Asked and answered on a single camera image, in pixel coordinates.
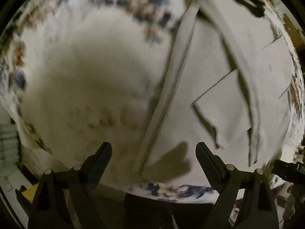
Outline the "beige long sleeve shirt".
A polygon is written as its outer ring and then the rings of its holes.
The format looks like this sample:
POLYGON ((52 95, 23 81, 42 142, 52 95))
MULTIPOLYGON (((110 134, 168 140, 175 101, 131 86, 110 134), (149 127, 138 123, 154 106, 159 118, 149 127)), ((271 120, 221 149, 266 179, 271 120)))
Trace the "beige long sleeve shirt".
POLYGON ((193 0, 136 162, 141 177, 207 185, 200 142, 241 170, 266 166, 291 124, 290 46, 269 11, 257 18, 234 0, 193 0))

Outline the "floral bed sheet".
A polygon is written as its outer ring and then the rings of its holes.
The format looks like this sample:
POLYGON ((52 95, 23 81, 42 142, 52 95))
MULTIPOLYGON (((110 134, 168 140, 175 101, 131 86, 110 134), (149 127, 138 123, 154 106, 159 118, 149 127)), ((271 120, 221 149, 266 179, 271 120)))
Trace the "floral bed sheet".
MULTIPOLYGON (((290 39, 292 117, 282 154, 304 134, 304 82, 292 40, 266 0, 234 0, 252 15, 271 12, 290 39)), ((1 102, 21 143, 45 165, 81 164, 103 142, 113 148, 101 183, 177 203, 213 203, 207 185, 148 181, 136 162, 193 0, 28 0, 1 35, 1 102)))

